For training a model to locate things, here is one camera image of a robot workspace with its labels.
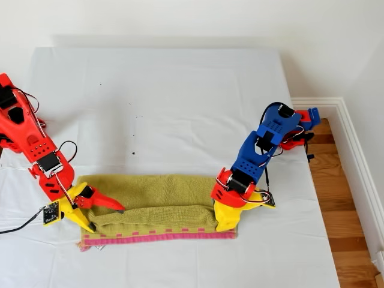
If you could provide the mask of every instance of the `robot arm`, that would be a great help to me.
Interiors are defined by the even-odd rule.
[[[79,208],[97,205],[118,212],[125,209],[119,202],[100,194],[91,186],[72,186],[74,170],[52,139],[45,134],[45,123],[36,117],[27,95],[15,87],[6,74],[0,75],[0,146],[25,155],[32,164],[30,173],[38,178],[41,189],[53,201],[44,209],[44,224],[60,220],[66,215],[94,232],[94,225],[87,221]],[[59,204],[65,206],[65,212],[59,207],[55,208]]]
[[[283,103],[270,104],[257,131],[252,131],[241,146],[230,170],[225,171],[223,168],[216,178],[217,183],[211,193],[215,200],[216,216],[225,217],[236,209],[241,212],[242,209],[260,205],[274,207],[275,203],[269,190],[256,188],[262,173],[278,147],[282,152],[283,149],[289,150],[303,145],[307,139],[305,132],[319,123],[317,108],[294,111]],[[256,152],[256,146],[260,148],[260,154]]]

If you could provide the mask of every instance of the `circuit board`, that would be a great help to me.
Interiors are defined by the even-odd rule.
[[[60,220],[60,207],[59,202],[55,201],[47,205],[43,210],[43,224],[51,224],[52,222]]]

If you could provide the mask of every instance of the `white sheet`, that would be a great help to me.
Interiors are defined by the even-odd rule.
[[[273,50],[39,48],[24,88],[38,97],[56,144],[77,142],[76,175],[215,176],[234,162],[270,102],[291,104]],[[70,157],[73,147],[63,152]],[[29,166],[3,152],[1,230],[48,202]],[[75,224],[43,227],[39,217],[0,235],[0,287],[339,287],[303,148],[268,169],[277,208],[243,213],[235,240],[81,253]]]

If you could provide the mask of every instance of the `knitted towel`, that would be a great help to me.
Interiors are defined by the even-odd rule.
[[[82,246],[122,244],[178,238],[235,238],[234,230],[216,232],[210,192],[215,179],[202,176],[161,175],[81,176],[127,210],[83,209],[97,232],[81,229]]]

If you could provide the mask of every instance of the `white wall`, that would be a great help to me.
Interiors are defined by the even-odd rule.
[[[344,100],[384,206],[384,37]]]
[[[281,50],[291,95],[343,95],[382,36],[381,0],[12,0],[0,71],[21,83],[36,46]]]

